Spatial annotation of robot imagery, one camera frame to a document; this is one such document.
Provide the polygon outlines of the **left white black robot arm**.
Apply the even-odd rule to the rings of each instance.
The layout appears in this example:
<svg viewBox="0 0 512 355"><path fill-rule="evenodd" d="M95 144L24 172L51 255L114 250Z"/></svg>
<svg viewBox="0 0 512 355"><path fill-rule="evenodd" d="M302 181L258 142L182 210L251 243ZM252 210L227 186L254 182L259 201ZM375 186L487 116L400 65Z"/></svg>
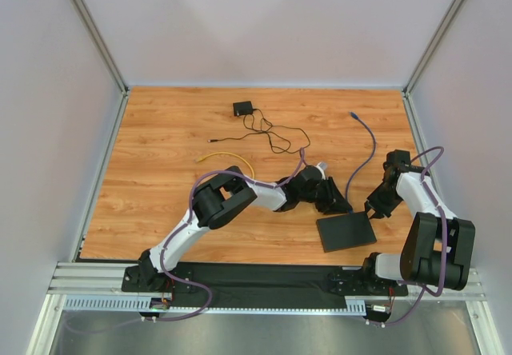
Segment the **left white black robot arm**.
<svg viewBox="0 0 512 355"><path fill-rule="evenodd" d="M237 166L217 170L190 192L188 209L182 220L155 247L138 259L138 282L151 291L163 289L166 271L176 267L181 257L205 233L231 223L250 206L280 213L307 202L319 213L345 214L353 210L341 195L324 167L307 165L291 176L275 182L256 181Z"/></svg>

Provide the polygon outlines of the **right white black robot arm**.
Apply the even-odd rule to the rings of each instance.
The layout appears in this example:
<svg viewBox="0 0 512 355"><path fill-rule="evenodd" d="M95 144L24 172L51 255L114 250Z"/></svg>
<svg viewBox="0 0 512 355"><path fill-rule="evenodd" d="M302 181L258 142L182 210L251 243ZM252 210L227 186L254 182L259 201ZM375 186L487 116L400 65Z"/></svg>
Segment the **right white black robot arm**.
<svg viewBox="0 0 512 355"><path fill-rule="evenodd" d="M400 254L372 253L374 276L409 284L432 285L433 295L466 287L474 248L475 226L457 217L433 189L427 168L415 166L410 153L386 155L381 184L367 197L370 219L391 217L405 203L413 217Z"/></svg>

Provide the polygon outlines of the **black network switch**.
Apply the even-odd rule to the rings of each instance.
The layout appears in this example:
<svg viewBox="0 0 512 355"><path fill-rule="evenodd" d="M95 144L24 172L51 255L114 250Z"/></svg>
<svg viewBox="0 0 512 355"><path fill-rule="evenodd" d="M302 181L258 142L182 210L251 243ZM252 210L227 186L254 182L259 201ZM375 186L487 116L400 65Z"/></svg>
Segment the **black network switch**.
<svg viewBox="0 0 512 355"><path fill-rule="evenodd" d="M348 213L316 221L325 253L350 249L377 241L370 219L364 212Z"/></svg>

